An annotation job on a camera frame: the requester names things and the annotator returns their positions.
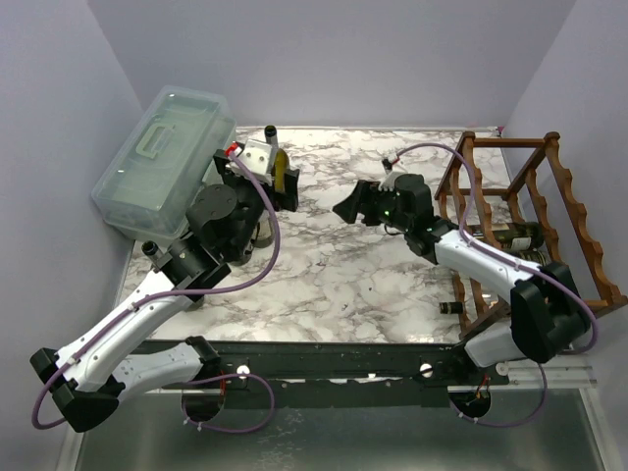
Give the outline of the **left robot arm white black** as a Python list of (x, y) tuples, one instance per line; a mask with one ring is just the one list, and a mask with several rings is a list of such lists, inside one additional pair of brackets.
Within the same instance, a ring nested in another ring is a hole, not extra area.
[[(58, 350), (41, 348), (31, 357), (44, 385), (31, 412), (34, 428), (68, 424), (77, 433), (87, 432), (137, 394), (175, 384), (205, 388), (226, 380), (219, 354), (203, 337), (156, 353), (136, 353), (173, 316), (207, 295), (257, 285), (279, 258), (277, 214), (297, 209), (299, 171), (267, 160), (255, 172), (259, 159), (248, 159), (238, 143), (217, 151), (214, 162), (223, 180), (199, 191), (185, 214), (187, 232), (166, 251), (151, 240), (143, 244), (152, 268), (135, 291), (73, 342)], [(270, 260), (252, 279), (222, 287), (232, 264), (244, 263), (262, 217), (274, 232)]]

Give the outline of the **clear glass wine bottle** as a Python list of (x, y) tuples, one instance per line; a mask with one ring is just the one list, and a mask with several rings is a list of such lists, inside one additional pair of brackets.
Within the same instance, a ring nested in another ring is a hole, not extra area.
[(525, 261), (537, 263), (541, 266), (546, 266), (551, 262), (551, 259), (547, 254), (537, 249), (516, 251), (512, 252), (511, 255)]

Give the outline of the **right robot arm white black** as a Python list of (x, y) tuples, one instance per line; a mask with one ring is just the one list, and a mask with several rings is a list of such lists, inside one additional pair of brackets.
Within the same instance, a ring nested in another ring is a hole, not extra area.
[(462, 384), (476, 383), (496, 363), (523, 358), (546, 363), (591, 328), (565, 265), (542, 266), (508, 255), (437, 216), (420, 175), (393, 172), (381, 183), (360, 180), (333, 211), (348, 224), (402, 232), (416, 255), (466, 275), (508, 302), (509, 324), (491, 325), (452, 358), (452, 375)]

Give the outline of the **green bottle white label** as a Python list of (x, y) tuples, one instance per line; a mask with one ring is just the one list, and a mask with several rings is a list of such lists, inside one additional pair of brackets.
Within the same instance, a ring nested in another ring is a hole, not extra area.
[(274, 243), (274, 229), (270, 222), (269, 215), (264, 212), (253, 232), (251, 243), (255, 248), (265, 248)]

